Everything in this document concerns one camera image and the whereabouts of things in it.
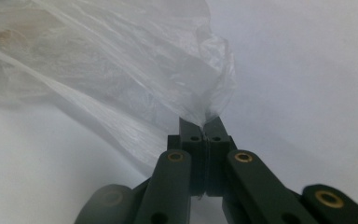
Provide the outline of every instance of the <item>white background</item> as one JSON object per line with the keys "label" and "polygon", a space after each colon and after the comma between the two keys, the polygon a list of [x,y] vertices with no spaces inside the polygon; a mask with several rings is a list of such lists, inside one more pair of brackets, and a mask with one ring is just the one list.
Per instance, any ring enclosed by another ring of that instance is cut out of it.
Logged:
{"label": "white background", "polygon": [[[208,3],[236,56],[221,117],[237,146],[290,189],[325,183],[358,202],[358,1]],[[73,110],[54,95],[0,106],[0,223],[73,223],[97,188],[150,173]],[[218,201],[193,207],[192,223],[224,223]]]}

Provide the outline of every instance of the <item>white surface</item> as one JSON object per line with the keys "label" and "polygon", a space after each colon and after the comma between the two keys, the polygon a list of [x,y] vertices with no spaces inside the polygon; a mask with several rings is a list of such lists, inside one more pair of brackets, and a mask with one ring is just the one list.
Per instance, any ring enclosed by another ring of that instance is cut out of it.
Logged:
{"label": "white surface", "polygon": [[[238,147],[290,189],[325,183],[358,202],[358,1],[208,3],[237,59],[222,119]],[[100,186],[134,187],[151,172],[51,102],[0,107],[0,223],[72,223]],[[217,202],[193,206],[192,223],[224,223]]]}

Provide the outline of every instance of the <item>crumpled plastic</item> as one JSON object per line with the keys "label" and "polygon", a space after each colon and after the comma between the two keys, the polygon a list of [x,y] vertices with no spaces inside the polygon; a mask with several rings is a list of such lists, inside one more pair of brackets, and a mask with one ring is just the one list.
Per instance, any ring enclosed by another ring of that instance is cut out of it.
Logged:
{"label": "crumpled plastic", "polygon": [[57,92],[154,165],[165,114],[202,125],[235,88],[209,19],[202,0],[2,0],[0,104]]}

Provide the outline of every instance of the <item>clear plastic bag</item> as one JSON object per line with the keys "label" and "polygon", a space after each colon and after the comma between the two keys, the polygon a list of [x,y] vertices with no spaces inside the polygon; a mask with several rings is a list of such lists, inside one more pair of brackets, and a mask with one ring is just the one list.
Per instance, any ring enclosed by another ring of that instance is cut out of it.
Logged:
{"label": "clear plastic bag", "polygon": [[234,86],[203,1],[0,1],[0,103],[55,91],[146,164],[170,111],[201,125]]}

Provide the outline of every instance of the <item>translucent plastic sheet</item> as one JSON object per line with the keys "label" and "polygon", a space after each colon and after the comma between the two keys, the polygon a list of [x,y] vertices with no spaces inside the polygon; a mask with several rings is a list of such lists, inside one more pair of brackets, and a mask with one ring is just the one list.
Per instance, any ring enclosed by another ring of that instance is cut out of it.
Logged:
{"label": "translucent plastic sheet", "polygon": [[201,125],[233,76],[203,1],[0,1],[0,104],[55,91],[149,165],[166,144],[160,111]]}

